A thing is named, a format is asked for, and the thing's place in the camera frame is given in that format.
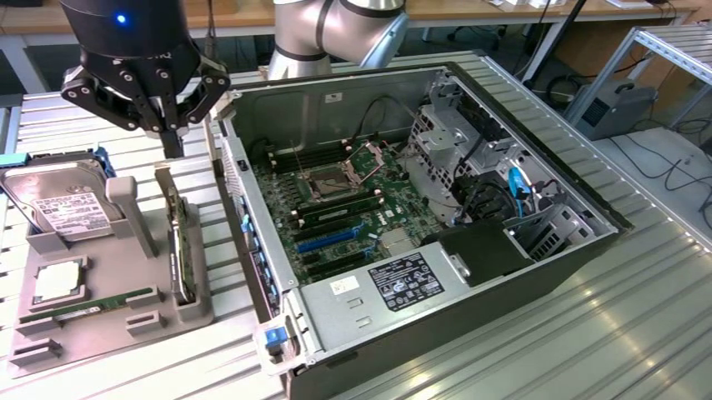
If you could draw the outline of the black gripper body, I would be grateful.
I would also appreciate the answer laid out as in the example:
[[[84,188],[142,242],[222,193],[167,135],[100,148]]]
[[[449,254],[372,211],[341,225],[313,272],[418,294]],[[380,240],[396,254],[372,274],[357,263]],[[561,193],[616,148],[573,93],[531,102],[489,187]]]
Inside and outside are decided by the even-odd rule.
[[[128,67],[171,127],[171,60],[201,57],[181,1],[62,1],[80,46],[80,65],[104,82]]]

